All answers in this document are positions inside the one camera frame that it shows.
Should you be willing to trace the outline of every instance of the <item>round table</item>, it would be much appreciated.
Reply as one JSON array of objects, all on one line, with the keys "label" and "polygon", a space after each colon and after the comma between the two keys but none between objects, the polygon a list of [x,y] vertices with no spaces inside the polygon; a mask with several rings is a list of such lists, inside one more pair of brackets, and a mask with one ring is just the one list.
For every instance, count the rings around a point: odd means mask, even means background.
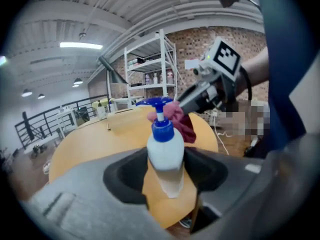
[{"label": "round table", "polygon": [[[107,119],[95,118],[72,131],[60,143],[52,156],[49,182],[51,183],[80,163],[145,147],[152,133],[147,114],[153,110],[151,107],[143,107],[141,110],[143,116],[138,118],[128,113],[129,117],[133,117],[131,120],[135,124],[129,125],[125,130],[116,132],[112,129],[108,130]],[[211,127],[198,115],[191,113],[189,116],[197,138],[194,143],[185,143],[185,147],[217,152],[218,143]],[[188,215],[194,209],[197,197],[196,188],[184,170],[184,185],[180,195],[177,198],[168,198],[162,191],[149,161],[142,193],[146,195],[149,212],[164,229]]]}]

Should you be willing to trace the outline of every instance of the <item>metal railing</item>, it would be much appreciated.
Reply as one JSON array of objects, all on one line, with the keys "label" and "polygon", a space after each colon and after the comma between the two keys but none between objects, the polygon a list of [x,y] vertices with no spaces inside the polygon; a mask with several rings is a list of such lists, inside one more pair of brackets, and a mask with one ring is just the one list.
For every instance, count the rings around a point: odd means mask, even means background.
[{"label": "metal railing", "polygon": [[[62,107],[70,106],[74,110],[76,110],[76,119],[78,119],[79,117],[90,119],[96,116],[96,112],[92,108],[92,102],[103,99],[105,97],[107,97],[106,94],[80,99],[63,104]],[[26,120],[21,121],[14,126],[24,149],[41,139],[52,136],[56,132],[59,127],[55,116],[58,114],[59,108],[60,106],[56,106],[54,108],[48,109],[44,112],[27,118]],[[64,122],[65,129],[67,129],[67,127],[69,126],[75,125],[75,122],[73,122],[70,114],[63,116],[61,120],[63,120]]]}]

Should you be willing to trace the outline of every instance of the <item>fluorescent light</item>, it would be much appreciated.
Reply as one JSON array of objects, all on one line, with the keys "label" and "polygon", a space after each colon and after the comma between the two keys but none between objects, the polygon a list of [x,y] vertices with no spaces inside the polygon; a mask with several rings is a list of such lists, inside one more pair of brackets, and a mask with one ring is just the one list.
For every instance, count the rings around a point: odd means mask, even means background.
[{"label": "fluorescent light", "polygon": [[97,49],[101,50],[103,47],[99,44],[93,44],[93,43],[85,43],[85,42],[61,42],[60,47],[76,47],[76,48],[89,48],[89,49]]},{"label": "fluorescent light", "polygon": [[76,79],[74,80],[73,85],[81,85],[83,82],[84,82],[84,81],[82,81],[80,78],[76,78]]},{"label": "fluorescent light", "polygon": [[28,90],[28,89],[24,89],[23,93],[21,94],[22,97],[27,97],[30,96],[32,94],[32,91]]},{"label": "fluorescent light", "polygon": [[0,66],[2,66],[3,64],[5,64],[7,62],[7,59],[5,56],[0,56]]}]

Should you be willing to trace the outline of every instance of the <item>brick wall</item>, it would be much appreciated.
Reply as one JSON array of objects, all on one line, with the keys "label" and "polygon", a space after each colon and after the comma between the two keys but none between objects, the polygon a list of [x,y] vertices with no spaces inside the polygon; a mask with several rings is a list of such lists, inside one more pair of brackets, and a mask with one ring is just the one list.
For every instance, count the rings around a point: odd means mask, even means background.
[{"label": "brick wall", "polygon": [[[168,34],[167,37],[176,45],[177,52],[177,66],[179,73],[186,84],[186,87],[192,85],[196,78],[192,70],[185,70],[185,60],[200,58],[201,55],[208,49],[208,46],[212,44],[215,37],[223,37],[235,50],[242,56],[243,60],[246,61],[256,56],[265,46],[266,39],[264,34],[258,33],[251,30],[233,27],[200,27],[187,29],[175,33]],[[112,66],[119,72],[119,74],[125,78],[125,64],[124,57],[118,58]],[[100,81],[104,81],[106,86],[105,75],[98,75],[94,80],[89,83],[89,94],[90,96],[101,91],[102,84]],[[134,73],[131,78],[132,83],[142,83],[142,74]],[[183,81],[178,77],[178,96],[186,89]],[[143,96],[143,90],[134,90],[130,92],[131,95]],[[126,86],[124,84],[111,84],[111,94],[114,98],[120,98],[127,95]],[[150,96],[161,96],[162,89],[148,89],[146,92],[147,97]],[[168,95],[174,96],[174,89],[168,87]],[[261,101],[268,100],[268,82],[255,86],[252,89],[252,96]],[[244,91],[238,99],[247,99],[248,92]],[[209,121],[209,115],[201,115],[207,122]]]}]

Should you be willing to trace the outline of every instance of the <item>person's arm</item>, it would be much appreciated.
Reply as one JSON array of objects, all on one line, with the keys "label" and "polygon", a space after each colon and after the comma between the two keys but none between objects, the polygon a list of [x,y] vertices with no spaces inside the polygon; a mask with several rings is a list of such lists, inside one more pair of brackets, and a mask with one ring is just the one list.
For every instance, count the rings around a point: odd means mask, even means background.
[{"label": "person's arm", "polygon": [[[267,47],[265,47],[257,56],[245,61],[242,66],[248,73],[252,87],[267,81],[269,79],[269,57]],[[241,94],[246,88],[246,80],[240,73],[237,79],[236,94]]]}]

